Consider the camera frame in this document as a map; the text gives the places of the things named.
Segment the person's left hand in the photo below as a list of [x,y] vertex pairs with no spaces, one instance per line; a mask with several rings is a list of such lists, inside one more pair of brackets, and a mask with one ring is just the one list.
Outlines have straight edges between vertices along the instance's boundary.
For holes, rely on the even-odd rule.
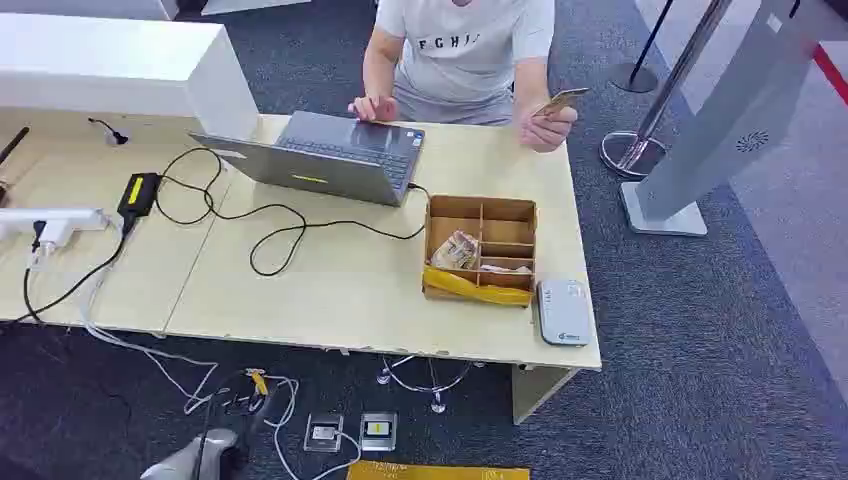
[[520,145],[537,153],[558,149],[578,120],[578,112],[570,106],[547,115],[534,115],[533,112],[534,108],[520,117],[518,141]]

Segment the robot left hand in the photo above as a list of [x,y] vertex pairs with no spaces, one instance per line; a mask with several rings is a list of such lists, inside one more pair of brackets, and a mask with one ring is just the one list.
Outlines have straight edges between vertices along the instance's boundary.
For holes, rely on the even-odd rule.
[[236,442],[223,454],[223,465],[225,471],[232,473],[243,469],[251,458],[252,450],[256,446],[260,430],[265,426],[265,421],[271,412],[275,392],[268,394],[253,393],[244,399],[235,399],[227,406],[226,412],[235,408],[234,414],[240,423],[235,429]]

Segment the person's right hand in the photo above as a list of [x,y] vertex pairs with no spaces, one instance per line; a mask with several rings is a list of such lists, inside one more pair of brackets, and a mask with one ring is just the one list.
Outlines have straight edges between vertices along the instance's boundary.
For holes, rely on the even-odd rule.
[[393,122],[398,119],[398,106],[391,96],[356,97],[348,111],[360,121]]

